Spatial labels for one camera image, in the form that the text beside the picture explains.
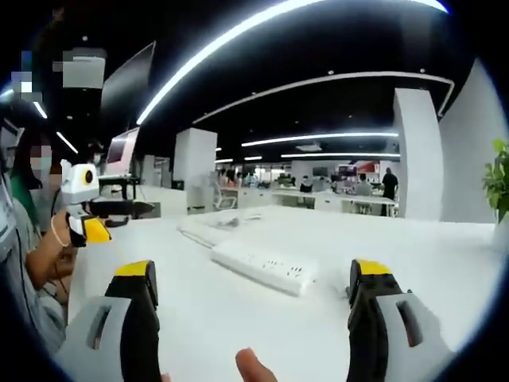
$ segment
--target computer monitor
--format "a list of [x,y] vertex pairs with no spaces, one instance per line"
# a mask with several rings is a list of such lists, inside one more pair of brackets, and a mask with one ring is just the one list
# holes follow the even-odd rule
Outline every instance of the computer monitor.
[[139,127],[117,135],[111,140],[104,175],[126,175],[138,139]]

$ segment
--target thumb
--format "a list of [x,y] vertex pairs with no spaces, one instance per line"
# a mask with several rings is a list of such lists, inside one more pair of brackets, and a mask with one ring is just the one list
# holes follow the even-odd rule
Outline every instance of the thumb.
[[235,356],[235,362],[244,382],[278,382],[274,374],[258,360],[252,349],[240,350]]

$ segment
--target white power strip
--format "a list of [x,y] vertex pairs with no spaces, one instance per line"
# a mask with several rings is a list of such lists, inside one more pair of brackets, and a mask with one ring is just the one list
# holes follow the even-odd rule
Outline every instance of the white power strip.
[[247,248],[227,240],[212,249],[212,260],[258,283],[300,296],[317,274],[313,261],[294,260],[279,252]]

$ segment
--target person standing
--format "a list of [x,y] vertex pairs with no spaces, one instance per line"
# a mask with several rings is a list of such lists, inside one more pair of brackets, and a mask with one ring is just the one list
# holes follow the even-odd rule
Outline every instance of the person standing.
[[[390,167],[385,170],[386,174],[383,176],[383,197],[387,197],[391,200],[396,198],[396,189],[398,188],[398,179],[392,173]],[[382,206],[382,216],[387,216],[387,205]]]

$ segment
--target white table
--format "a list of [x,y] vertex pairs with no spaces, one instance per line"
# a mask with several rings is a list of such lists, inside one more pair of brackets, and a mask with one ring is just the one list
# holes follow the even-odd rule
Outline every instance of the white table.
[[503,270],[505,258],[489,247],[491,224],[278,206],[259,211],[263,219],[235,238],[317,259],[322,272],[305,296],[281,294],[211,262],[210,250],[181,235],[175,220],[138,220],[113,229],[109,244],[80,250],[69,317],[86,298],[104,293],[117,267],[152,259],[160,302],[159,361],[172,380],[238,382],[234,356],[247,346],[280,381],[345,380],[349,309],[342,290],[352,258],[384,262],[401,288],[412,289],[439,317],[453,351],[484,318]]
[[285,197],[307,197],[315,200],[315,205],[319,205],[318,209],[333,209],[342,211],[343,202],[365,203],[369,205],[387,205],[389,216],[394,217],[394,206],[396,202],[388,197],[361,197],[358,195],[347,195],[344,193],[301,193],[300,191],[278,190],[272,192],[273,196],[282,203]]

